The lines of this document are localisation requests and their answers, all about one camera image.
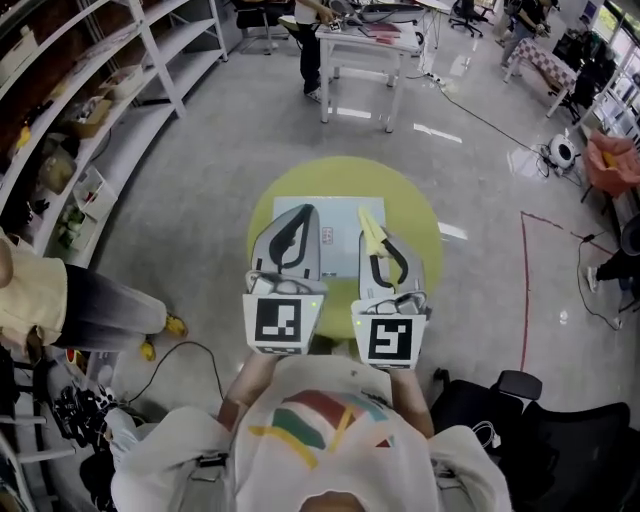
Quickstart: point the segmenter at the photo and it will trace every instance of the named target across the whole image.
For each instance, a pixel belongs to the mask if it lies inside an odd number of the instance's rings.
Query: grey concrete floor
[[[440,48],[414,65],[442,76],[453,101],[524,145],[548,142],[570,124],[568,115],[559,109],[545,117],[554,98],[530,69],[503,83],[500,53],[490,34],[471,39],[443,25]],[[635,318],[613,332],[586,313],[577,289],[579,240],[571,232],[610,229],[598,194],[580,204],[581,187],[553,174],[543,178],[535,154],[424,78],[408,81],[397,128],[387,134],[381,117],[392,92],[384,77],[345,70],[331,85],[337,114],[323,125],[319,106],[302,95],[297,68],[293,42],[271,56],[236,53],[218,65],[188,98],[188,117],[169,124],[129,183],[94,267],[181,315],[189,338],[214,351],[226,389],[248,350],[241,294],[246,232],[258,198],[301,162],[370,158],[411,180],[439,221],[466,237],[443,235],[444,271],[419,366],[425,387],[438,366],[486,385],[501,370],[522,367],[543,380],[541,404],[552,409],[631,401]],[[597,241],[614,248],[606,233]],[[585,262],[607,257],[583,248]],[[619,295],[611,284],[587,300],[613,317]],[[159,340],[159,356],[173,343]],[[154,366],[135,348],[123,353],[115,389],[132,396]],[[219,403],[208,356],[184,347],[138,407],[160,413],[194,404],[215,412]]]

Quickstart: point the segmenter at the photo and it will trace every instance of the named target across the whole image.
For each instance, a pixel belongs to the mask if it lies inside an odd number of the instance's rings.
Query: jeans
[[[516,49],[520,41],[527,37],[533,37],[533,32],[530,32],[520,21],[516,21],[511,37],[504,43],[504,53],[502,54],[501,63],[503,66],[509,65],[507,61],[509,57],[511,57],[513,50]]]
[[[312,26],[298,23],[299,30],[289,31],[302,46],[300,74],[304,78],[305,94],[320,87],[320,41],[316,38],[316,32]]]
[[[619,250],[609,260],[598,267],[596,279],[609,281],[611,279],[626,279],[640,274],[640,256],[629,256]]]

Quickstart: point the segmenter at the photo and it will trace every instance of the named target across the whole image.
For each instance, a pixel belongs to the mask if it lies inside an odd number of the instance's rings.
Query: yellow shoe
[[[164,328],[169,331],[171,334],[175,336],[179,336],[180,338],[184,338],[187,334],[189,334],[189,329],[187,329],[187,324],[185,324],[182,319],[177,316],[173,316],[167,314],[167,323]]]
[[[148,341],[145,341],[140,345],[140,354],[142,354],[142,357],[149,362],[156,360],[156,349],[153,348],[153,345]]]

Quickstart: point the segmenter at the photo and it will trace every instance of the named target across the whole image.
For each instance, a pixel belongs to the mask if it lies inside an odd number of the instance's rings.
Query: red checkered cloth
[[[549,50],[539,46],[533,39],[523,39],[513,50],[508,63],[513,59],[521,57],[530,61],[534,66],[548,73],[562,87],[573,88],[578,75],[565,62],[553,55]]]

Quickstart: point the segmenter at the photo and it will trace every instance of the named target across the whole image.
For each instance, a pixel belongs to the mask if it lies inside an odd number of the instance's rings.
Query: round table
[[[399,172],[373,160],[336,156],[290,169],[262,194],[247,234],[249,262],[258,235],[273,220],[273,200],[281,196],[358,196],[384,198],[386,229],[420,255],[427,294],[433,293],[442,271],[438,219],[420,191]],[[397,282],[399,268],[391,265]],[[358,280],[323,278],[329,294],[315,333],[335,340],[354,338],[351,303],[358,300]]]

